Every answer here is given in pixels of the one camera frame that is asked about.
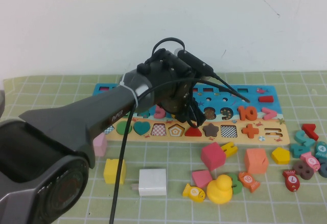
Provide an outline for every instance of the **yellow fish toy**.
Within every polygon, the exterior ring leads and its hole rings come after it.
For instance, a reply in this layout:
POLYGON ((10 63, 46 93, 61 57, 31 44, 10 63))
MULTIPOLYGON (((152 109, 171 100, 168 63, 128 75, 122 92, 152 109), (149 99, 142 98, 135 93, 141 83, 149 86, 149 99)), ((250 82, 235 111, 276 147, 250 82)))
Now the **yellow fish toy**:
POLYGON ((205 192, 201 188, 191 187, 188 183, 182 195, 183 197, 189 197, 191 200, 199 203, 203 202, 205 199, 205 192))

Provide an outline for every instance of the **wooden puzzle board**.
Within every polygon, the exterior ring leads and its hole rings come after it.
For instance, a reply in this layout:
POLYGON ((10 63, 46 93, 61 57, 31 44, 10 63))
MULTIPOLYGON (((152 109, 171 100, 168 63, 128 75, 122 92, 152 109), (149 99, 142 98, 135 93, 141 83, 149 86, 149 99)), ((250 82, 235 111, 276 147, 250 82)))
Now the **wooden puzzle board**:
MULTIPOLYGON (((95 86, 94 95, 113 89, 115 83, 98 83, 95 86)), ((199 103, 200 109, 205 113, 207 120, 197 131, 200 136, 188 136, 187 131, 190 126, 187 122, 180 123, 173 119, 170 114, 164 118, 154 118, 156 109, 152 107, 142 114, 134 114, 131 123, 132 130, 128 135, 128 141, 156 141, 156 142, 192 142, 227 143, 233 141, 235 144, 247 145, 287 145, 290 143, 287 128, 284 122, 282 109, 278 101, 278 96, 274 86, 270 85, 233 85, 233 88, 243 94, 251 103, 246 103, 238 97, 228 92, 222 92, 218 88, 209 85, 196 85, 193 96, 199 103), (272 96, 274 102, 261 103, 259 97, 272 96), (257 119, 250 121, 240 120, 238 108, 242 106, 254 107, 258 113, 257 119), (261 109, 265 107, 277 112, 274 119, 263 120, 265 113, 261 109), (247 134, 242 133, 242 129, 251 125, 258 129, 259 133, 250 139, 247 134), (217 133, 205 133, 208 130, 218 130, 217 133)), ((121 126, 127 118, 120 119, 106 131, 107 140, 121 141, 123 136, 118 133, 117 127, 121 126)))

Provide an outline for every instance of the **yellow rubber duck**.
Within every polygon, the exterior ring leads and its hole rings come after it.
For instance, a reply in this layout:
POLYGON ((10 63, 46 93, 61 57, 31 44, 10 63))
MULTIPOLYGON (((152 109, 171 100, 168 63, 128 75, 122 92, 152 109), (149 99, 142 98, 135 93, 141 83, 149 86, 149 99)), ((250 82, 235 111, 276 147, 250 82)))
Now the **yellow rubber duck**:
POLYGON ((231 200, 233 195, 231 178, 222 174, 216 180, 209 182, 206 195, 215 204, 224 204, 231 200))

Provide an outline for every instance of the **checkered square piece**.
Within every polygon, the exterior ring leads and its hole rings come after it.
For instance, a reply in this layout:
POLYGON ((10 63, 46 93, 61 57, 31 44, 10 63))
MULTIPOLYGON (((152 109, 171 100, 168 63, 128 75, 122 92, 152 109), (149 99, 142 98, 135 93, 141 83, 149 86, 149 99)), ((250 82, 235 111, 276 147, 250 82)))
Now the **checkered square piece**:
POLYGON ((166 135, 166 127, 163 123, 156 123, 153 125, 152 136, 165 136, 166 135))
POLYGON ((226 138, 236 138, 237 137, 237 129, 234 125, 221 125, 220 126, 221 137, 226 138))
POLYGON ((105 131, 104 131, 104 133, 107 135, 107 134, 109 134, 111 131, 113 131, 114 130, 114 127, 111 125, 109 128, 107 128, 105 131))

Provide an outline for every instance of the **white cable tie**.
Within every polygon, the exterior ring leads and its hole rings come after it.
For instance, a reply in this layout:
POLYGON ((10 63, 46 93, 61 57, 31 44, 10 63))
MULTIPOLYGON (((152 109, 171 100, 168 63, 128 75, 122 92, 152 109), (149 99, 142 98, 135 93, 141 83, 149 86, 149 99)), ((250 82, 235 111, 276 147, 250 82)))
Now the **white cable tie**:
POLYGON ((131 90, 131 92, 132 92, 132 94, 133 94, 133 96, 134 96, 134 99, 135 99, 135 104, 136 104, 136 107, 135 107, 135 108, 137 108, 137 107, 138 107, 138 99, 137 99, 137 95, 136 95, 136 93, 135 93, 135 91, 134 91, 133 89, 131 89, 130 87, 128 87, 128 86, 125 85, 125 83, 124 83, 125 74, 126 74, 126 73, 123 74, 122 80, 120 81, 119 85, 122 86, 122 87, 125 87, 125 88, 127 88, 127 89, 129 89, 129 90, 131 90))

